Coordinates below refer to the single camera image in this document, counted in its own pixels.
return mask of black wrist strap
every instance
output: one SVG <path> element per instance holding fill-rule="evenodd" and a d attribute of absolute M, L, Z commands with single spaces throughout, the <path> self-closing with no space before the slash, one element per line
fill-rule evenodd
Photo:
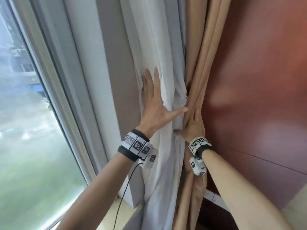
<path fill-rule="evenodd" d="M 128 157 L 133 162 L 136 162 L 139 159 L 139 157 L 136 154 L 134 154 L 130 150 L 126 149 L 124 146 L 120 146 L 118 148 L 118 152 L 120 152 L 124 156 Z"/>
<path fill-rule="evenodd" d="M 144 140 L 146 140 L 147 142 L 149 142 L 149 139 L 146 137 L 146 135 L 145 135 L 143 132 L 141 132 L 141 131 L 139 131 L 139 130 L 137 130 L 137 129 L 132 129 L 132 133 L 136 134 L 137 136 L 139 136 L 139 137 L 141 137 L 142 139 L 144 139 Z"/>
<path fill-rule="evenodd" d="M 205 145 L 202 145 L 200 146 L 197 150 L 196 150 L 196 157 L 199 157 L 201 159 L 201 156 L 203 154 L 203 152 L 207 149 L 210 149 L 210 150 L 213 150 L 212 146 L 208 145 L 208 144 L 205 144 Z"/>

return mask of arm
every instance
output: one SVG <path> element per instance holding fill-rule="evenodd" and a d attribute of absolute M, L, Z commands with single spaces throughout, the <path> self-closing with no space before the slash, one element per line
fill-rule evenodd
<path fill-rule="evenodd" d="M 142 77 L 144 113 L 136 129 L 151 138 L 158 129 L 188 109 L 180 108 L 169 112 L 162 103 L 158 69 L 155 68 L 155 83 L 148 70 L 145 74 L 146 77 Z M 117 153 L 76 199 L 56 230 L 96 230 L 116 198 L 132 165 L 133 161 Z"/>
<path fill-rule="evenodd" d="M 190 126 L 176 133 L 189 143 L 205 136 L 200 118 L 196 110 Z M 220 155 L 205 150 L 201 157 L 239 229 L 292 229 L 282 213 Z"/>

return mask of white curtain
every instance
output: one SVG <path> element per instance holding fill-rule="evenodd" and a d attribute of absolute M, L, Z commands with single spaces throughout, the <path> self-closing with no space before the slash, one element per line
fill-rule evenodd
<path fill-rule="evenodd" d="M 141 76 L 145 68 L 153 75 L 156 66 L 164 106 L 168 110 L 184 107 L 185 62 L 177 0 L 120 1 L 137 73 L 140 106 Z M 185 141 L 173 129 L 182 127 L 182 118 L 177 117 L 150 140 L 159 153 L 152 169 L 142 170 L 146 203 L 142 229 L 172 228 L 185 147 Z"/>

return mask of right hand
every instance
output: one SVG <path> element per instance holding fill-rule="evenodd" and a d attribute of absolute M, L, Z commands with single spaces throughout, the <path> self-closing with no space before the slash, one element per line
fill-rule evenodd
<path fill-rule="evenodd" d="M 174 132 L 189 143 L 196 137 L 205 137 L 205 130 L 201 121 L 201 111 L 199 109 L 195 110 L 195 116 L 190 119 L 186 129 L 174 130 Z"/>

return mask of hand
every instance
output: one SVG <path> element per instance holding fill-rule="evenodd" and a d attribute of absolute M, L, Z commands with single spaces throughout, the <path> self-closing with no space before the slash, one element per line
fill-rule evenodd
<path fill-rule="evenodd" d="M 136 128 L 143 132 L 148 138 L 167 125 L 176 116 L 183 114 L 188 108 L 183 107 L 175 111 L 168 111 L 161 98 L 160 78 L 157 67 L 154 69 L 154 83 L 148 69 L 145 70 L 146 77 L 142 77 L 142 101 L 144 106 L 143 117 L 140 125 Z"/>
<path fill-rule="evenodd" d="M 184 130 L 174 130 L 177 135 L 181 135 L 183 139 L 191 143 L 191 141 L 199 136 L 205 137 L 205 130 L 201 122 L 201 111 L 195 110 L 195 116 L 189 121 L 189 126 Z"/>

